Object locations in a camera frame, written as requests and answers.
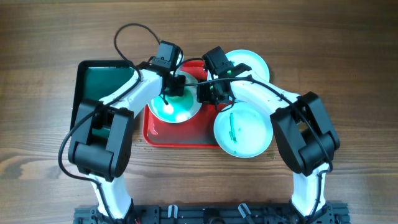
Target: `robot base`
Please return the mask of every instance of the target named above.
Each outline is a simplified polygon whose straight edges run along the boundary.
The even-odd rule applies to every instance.
[[[249,214],[242,214],[241,208]],[[107,216],[97,210],[98,206],[76,208],[73,224],[107,224]],[[330,203],[317,212],[316,224],[350,224],[348,205]],[[202,207],[160,207],[158,205],[136,205],[128,215],[117,224],[305,224],[289,203],[266,205],[241,204],[237,206],[202,206]]]

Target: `wooden table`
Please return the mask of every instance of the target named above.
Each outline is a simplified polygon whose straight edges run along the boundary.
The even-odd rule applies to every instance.
[[[97,203],[91,184],[61,173],[57,154],[77,65],[119,59],[113,35],[128,22],[148,25],[187,58],[217,45],[255,51],[272,83],[319,94],[341,140],[326,198],[348,203],[352,223],[398,222],[396,1],[10,2],[0,6],[1,223],[71,223],[75,207]],[[125,30],[119,44],[135,62],[157,49],[138,28]],[[260,156],[238,159],[221,149],[153,148],[141,130],[125,172],[137,205],[292,195],[292,172],[274,141]]]

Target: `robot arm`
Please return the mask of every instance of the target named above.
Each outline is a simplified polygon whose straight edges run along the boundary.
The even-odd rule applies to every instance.
[[[137,114],[139,114],[139,112],[145,107],[145,105],[150,102],[151,99],[160,95],[162,91],[162,77],[160,77],[156,72],[145,69],[141,70],[141,75],[142,77],[139,84],[127,95],[122,97],[120,101],[112,104],[112,108],[127,108],[129,111],[132,111],[133,118],[135,118]],[[132,86],[138,78],[138,72],[134,71],[134,74],[129,81],[127,81],[114,93],[100,99],[100,101],[102,101],[103,104],[107,104],[110,101],[114,100],[117,96],[119,96],[121,93],[125,92],[130,86]],[[132,207],[132,199],[127,192],[124,175],[121,174],[119,177],[114,177],[111,182],[94,173],[89,173],[87,176],[101,183],[105,200],[109,205],[109,209],[113,218],[125,218],[128,214],[128,211],[130,211]],[[99,203],[98,211],[102,214],[107,215],[99,189],[97,189],[97,186],[95,184],[92,185],[94,187],[95,194]]]
[[[247,80],[217,83],[218,87],[213,88],[215,90],[213,94],[217,97],[212,99],[228,98],[229,95],[234,99],[249,103],[258,112],[270,116],[279,153],[286,165],[294,172],[293,206],[302,217],[309,216],[317,202],[317,193],[320,192],[319,204],[316,208],[316,211],[319,211],[325,204],[323,189],[325,170],[328,170],[329,164],[326,163],[326,156],[314,140],[313,134],[320,138],[330,161],[333,159],[334,151],[340,146],[336,131],[319,97],[312,92],[303,96],[289,93],[265,82],[250,68],[245,68],[243,65],[236,66],[241,68],[234,67],[220,47],[209,51],[203,58],[212,77],[252,76],[248,80],[257,81],[257,83]],[[293,105],[289,105],[273,91],[260,84],[267,85],[283,95]],[[297,125],[301,123],[301,120],[293,110],[293,106],[305,114],[316,133],[311,133],[308,128],[299,130]]]

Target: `black bracket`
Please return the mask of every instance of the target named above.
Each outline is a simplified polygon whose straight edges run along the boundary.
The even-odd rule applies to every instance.
[[[297,99],[294,106],[309,120],[330,160],[333,160],[335,150],[340,147],[340,140],[321,99],[312,92]],[[326,162],[326,158],[310,130],[299,130],[299,122],[301,120],[291,106],[279,108],[271,115],[280,156],[293,172],[309,176]]]
[[[234,66],[226,57],[223,49],[218,46],[207,52],[202,59],[205,61],[205,69],[210,72],[212,79],[217,78],[234,78],[239,74],[250,71],[251,67],[240,63]],[[197,87],[197,100],[201,103],[218,104],[229,103],[229,97],[233,97],[231,91],[231,82],[216,82]]]
[[[100,101],[83,100],[76,122],[98,107]],[[134,113],[126,108],[106,108],[87,119],[72,135],[68,159],[82,174],[95,174],[112,181],[120,177],[131,155]],[[109,136],[93,134],[93,130],[108,129]]]
[[[178,69],[176,64],[180,54],[182,54],[182,51],[179,46],[162,40],[159,44],[157,55],[152,61],[142,62],[137,68],[156,72],[163,78],[162,94],[182,96],[184,93],[185,76],[177,75],[174,77],[170,74],[170,72]]]
[[[178,216],[168,216],[170,207],[157,205],[136,205],[126,218],[118,224],[309,224],[297,215],[289,203],[247,205],[249,215],[242,216],[238,206],[198,206],[179,207]],[[330,203],[320,210],[313,224],[349,224],[349,211],[345,203]],[[106,216],[97,211],[97,206],[76,208],[73,224],[111,223]]]

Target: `black cable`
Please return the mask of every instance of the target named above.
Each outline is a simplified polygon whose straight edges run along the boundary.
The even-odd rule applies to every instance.
[[[150,56],[150,58],[148,59],[148,62],[150,62],[154,58],[155,58],[155,56]]]
[[[160,99],[163,100],[165,105],[169,105],[169,102],[166,100],[166,95],[165,94],[163,94],[163,96],[162,96],[162,94],[160,94],[159,97],[160,97]]]
[[[305,118],[305,116],[301,113],[301,111],[296,106],[294,106],[294,104],[289,99],[287,99],[283,94],[281,94],[278,91],[274,90],[273,88],[271,88],[270,86],[266,85],[265,83],[253,79],[252,76],[248,76],[248,77],[244,77],[244,78],[218,78],[218,79],[208,80],[208,81],[200,82],[200,83],[189,83],[189,84],[186,84],[185,86],[196,86],[196,85],[203,85],[203,84],[207,84],[207,83],[223,82],[223,81],[230,81],[230,82],[233,82],[233,81],[248,81],[248,82],[256,83],[256,84],[258,84],[260,86],[263,86],[263,87],[267,88],[268,90],[273,92],[273,94],[275,94],[280,99],[282,99],[286,103],[288,103],[290,105],[290,107],[293,108],[293,110],[296,112],[296,114],[298,114],[300,116],[301,120],[308,126],[310,132],[312,133],[313,137],[315,138],[315,140],[318,143],[320,149],[322,150],[322,153],[324,154],[324,156],[326,158],[326,163],[329,164],[329,168],[327,170],[322,170],[322,171],[319,172],[319,174],[317,174],[317,176],[318,176],[318,189],[319,190],[317,192],[317,197],[315,199],[315,204],[314,204],[314,207],[313,207],[313,209],[311,211],[311,214],[307,217],[307,222],[312,221],[311,219],[313,218],[313,216],[317,212],[318,204],[319,204],[320,197],[321,197],[321,187],[322,187],[322,178],[323,178],[322,175],[323,174],[328,174],[328,173],[333,171],[333,164],[332,164],[332,162],[331,162],[331,160],[329,158],[328,153],[325,150],[325,147],[323,146],[323,143],[319,139],[319,137],[316,134],[315,130],[312,128],[312,126],[310,125],[308,120]]]
[[[156,34],[147,26],[144,26],[142,24],[137,24],[137,23],[131,23],[131,24],[126,24],[122,27],[119,28],[119,30],[116,32],[114,39],[113,39],[113,44],[114,44],[114,48],[116,49],[116,51],[118,52],[118,54],[127,62],[127,65],[131,68],[133,68],[134,71],[137,71],[138,73],[138,79],[137,81],[130,87],[128,88],[125,92],[123,92],[122,94],[120,94],[118,97],[116,97],[114,100],[110,101],[109,103],[95,109],[94,111],[92,111],[91,113],[89,113],[88,115],[86,115],[83,119],[81,119],[79,122],[77,122],[77,124],[74,125],[74,127],[69,131],[69,133],[65,136],[65,138],[63,139],[61,146],[60,146],[60,150],[58,152],[58,165],[61,168],[62,172],[65,173],[67,176],[73,178],[73,179],[77,179],[77,180],[86,180],[86,181],[90,181],[92,183],[94,183],[97,188],[98,188],[98,192],[99,192],[99,196],[101,197],[102,203],[104,205],[104,208],[106,210],[106,213],[108,214],[109,219],[111,220],[111,222],[113,224],[116,224],[115,219],[112,217],[111,215],[111,211],[109,209],[109,205],[105,199],[104,196],[104,192],[101,186],[101,183],[98,182],[95,179],[91,179],[88,177],[81,177],[81,176],[77,176],[77,175],[73,175],[71,173],[69,173],[69,171],[66,170],[65,166],[62,163],[62,154],[63,154],[63,150],[68,142],[68,140],[70,139],[70,137],[73,135],[73,133],[86,121],[88,120],[90,117],[94,116],[96,113],[99,113],[105,109],[107,109],[110,105],[114,104],[115,102],[118,102],[122,97],[124,97],[126,94],[128,94],[131,90],[133,90],[141,81],[141,71],[139,69],[137,69],[137,67],[134,65],[134,63],[130,60],[128,60],[123,53],[119,50],[118,45],[116,43],[116,40],[118,38],[119,33],[126,27],[129,26],[139,26],[139,27],[143,27],[145,29],[147,29],[157,40],[158,44],[160,44],[160,40],[159,38],[156,36]]]
[[[96,224],[100,224],[100,223],[98,222],[98,218],[97,218],[97,217],[94,217],[94,220],[95,220],[95,223],[96,223]]]
[[[232,107],[234,107],[234,105],[235,105],[235,100],[236,100],[235,97],[232,98],[232,104],[227,105],[224,109],[222,109],[221,111],[218,111],[218,109],[217,109],[218,103],[217,103],[217,99],[216,99],[216,103],[215,103],[215,105],[214,105],[214,106],[215,106],[215,110],[216,110],[217,112],[219,112],[219,113],[228,111],[228,110],[232,109]]]

